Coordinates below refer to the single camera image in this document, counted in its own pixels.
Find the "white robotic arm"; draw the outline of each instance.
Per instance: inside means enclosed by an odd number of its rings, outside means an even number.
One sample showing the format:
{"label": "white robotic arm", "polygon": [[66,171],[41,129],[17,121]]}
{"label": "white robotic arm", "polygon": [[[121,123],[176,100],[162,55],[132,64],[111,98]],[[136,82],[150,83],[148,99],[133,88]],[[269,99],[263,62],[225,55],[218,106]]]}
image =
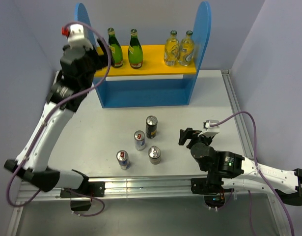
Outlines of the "white robotic arm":
{"label": "white robotic arm", "polygon": [[256,166],[247,157],[229,151],[215,151],[210,144],[220,128],[211,125],[217,123],[217,120],[207,120],[203,123],[203,131],[192,128],[180,130],[179,145],[184,145],[190,139],[187,148],[191,150],[200,170],[208,173],[205,178],[191,179],[193,193],[209,195],[224,190],[241,189],[273,194],[260,175],[261,170],[285,204],[302,205],[302,169],[285,171],[262,164]]}
{"label": "white robotic arm", "polygon": [[15,160],[7,160],[4,167],[44,192],[60,187],[88,194],[86,175],[53,170],[48,161],[62,130],[87,96],[96,70],[108,65],[107,46],[97,40],[104,52],[99,56],[87,38],[87,30],[79,24],[63,28],[62,34],[68,38],[60,59],[62,70],[56,74],[41,119],[22,152]]}

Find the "gray wall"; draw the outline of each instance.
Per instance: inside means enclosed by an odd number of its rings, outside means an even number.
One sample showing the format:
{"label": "gray wall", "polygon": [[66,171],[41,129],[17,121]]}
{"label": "gray wall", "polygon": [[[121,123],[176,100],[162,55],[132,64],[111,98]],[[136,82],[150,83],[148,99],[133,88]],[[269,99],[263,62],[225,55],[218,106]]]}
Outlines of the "gray wall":
{"label": "gray wall", "polygon": [[[53,66],[66,43],[61,27],[74,18],[78,0],[14,0]],[[201,0],[83,0],[92,26],[107,37],[114,27],[122,45],[137,28],[141,44],[164,44],[172,29],[179,39],[192,29]],[[209,0],[212,31],[203,68],[230,69],[264,0]]]}
{"label": "gray wall", "polygon": [[[241,108],[257,123],[261,162],[302,168],[302,0],[265,1],[231,78]],[[302,207],[288,209],[302,235]]]}
{"label": "gray wall", "polygon": [[[12,208],[5,200],[11,174],[6,159],[15,158],[36,126],[51,83],[51,66],[11,0],[0,0],[0,236]],[[19,181],[13,188],[17,195]]]}

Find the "black can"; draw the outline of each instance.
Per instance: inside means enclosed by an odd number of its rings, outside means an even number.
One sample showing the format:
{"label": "black can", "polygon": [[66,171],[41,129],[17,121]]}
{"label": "black can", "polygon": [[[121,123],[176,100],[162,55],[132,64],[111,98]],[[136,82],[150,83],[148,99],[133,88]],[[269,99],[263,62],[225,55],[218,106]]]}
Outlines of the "black can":
{"label": "black can", "polygon": [[149,116],[146,118],[145,134],[149,139],[153,139],[156,136],[157,130],[157,118],[155,116]]}

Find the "silver can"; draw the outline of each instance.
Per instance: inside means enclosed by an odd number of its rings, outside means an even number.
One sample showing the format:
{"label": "silver can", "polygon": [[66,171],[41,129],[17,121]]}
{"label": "silver can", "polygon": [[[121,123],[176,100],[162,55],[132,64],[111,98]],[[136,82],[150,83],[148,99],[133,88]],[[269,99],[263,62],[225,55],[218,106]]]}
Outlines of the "silver can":
{"label": "silver can", "polygon": [[157,118],[155,116],[149,116],[146,118],[145,133],[146,137],[153,139],[157,132]]}
{"label": "silver can", "polygon": [[152,146],[149,149],[149,159],[153,165],[157,165],[161,161],[161,150],[157,146]]}
{"label": "silver can", "polygon": [[135,132],[135,145],[138,151],[145,148],[145,134],[141,130]]}
{"label": "silver can", "polygon": [[121,151],[117,152],[116,158],[117,158],[117,161],[118,161],[120,167],[123,170],[126,170],[130,167],[129,156],[126,151],[121,150]]}

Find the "yellow shelf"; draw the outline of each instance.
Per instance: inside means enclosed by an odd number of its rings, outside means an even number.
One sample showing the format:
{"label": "yellow shelf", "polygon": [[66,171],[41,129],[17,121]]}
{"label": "yellow shelf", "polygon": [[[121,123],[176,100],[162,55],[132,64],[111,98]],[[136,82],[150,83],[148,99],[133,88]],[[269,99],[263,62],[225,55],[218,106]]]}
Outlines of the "yellow shelf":
{"label": "yellow shelf", "polygon": [[[143,45],[143,66],[139,69],[131,68],[128,61],[128,46],[122,46],[123,65],[120,68],[110,68],[108,76],[134,76],[134,75],[177,75],[177,74],[195,74],[196,69],[192,60],[188,66],[182,66],[178,63],[175,66],[167,66],[164,62],[164,45]],[[102,77],[106,69],[98,70],[95,77]]]}

